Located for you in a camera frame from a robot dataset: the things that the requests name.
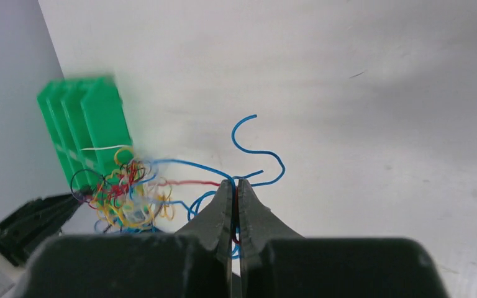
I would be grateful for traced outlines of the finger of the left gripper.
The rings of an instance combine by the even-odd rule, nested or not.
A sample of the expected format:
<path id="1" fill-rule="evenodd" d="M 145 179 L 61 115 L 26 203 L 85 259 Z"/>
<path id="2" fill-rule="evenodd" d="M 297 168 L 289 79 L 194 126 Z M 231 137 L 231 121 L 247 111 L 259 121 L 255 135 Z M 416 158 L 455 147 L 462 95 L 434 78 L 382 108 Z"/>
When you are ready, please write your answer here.
<path id="1" fill-rule="evenodd" d="M 0 254 L 15 267 L 26 264 L 44 240 L 59 234 L 81 204 L 71 194 L 26 202 L 0 221 Z"/>

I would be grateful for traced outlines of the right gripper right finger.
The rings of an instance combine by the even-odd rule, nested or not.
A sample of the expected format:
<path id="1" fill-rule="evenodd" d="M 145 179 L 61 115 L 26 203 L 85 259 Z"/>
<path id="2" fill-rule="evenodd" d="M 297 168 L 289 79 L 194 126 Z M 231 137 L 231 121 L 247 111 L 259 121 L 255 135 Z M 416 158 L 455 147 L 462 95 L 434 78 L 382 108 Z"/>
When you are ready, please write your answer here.
<path id="1" fill-rule="evenodd" d="M 304 237 L 259 200 L 248 180 L 238 182 L 237 195 L 242 296 L 274 297 L 277 277 L 273 242 Z"/>

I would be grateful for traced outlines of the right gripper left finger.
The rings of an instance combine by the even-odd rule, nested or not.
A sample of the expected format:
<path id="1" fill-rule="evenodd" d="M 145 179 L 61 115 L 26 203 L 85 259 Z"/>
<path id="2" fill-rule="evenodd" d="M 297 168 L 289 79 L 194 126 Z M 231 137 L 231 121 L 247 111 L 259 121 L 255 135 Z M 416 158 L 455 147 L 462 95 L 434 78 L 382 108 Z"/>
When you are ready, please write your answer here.
<path id="1" fill-rule="evenodd" d="M 175 237 L 186 244 L 183 297 L 232 296 L 232 209 L 234 184 L 223 180 L 203 210 Z"/>

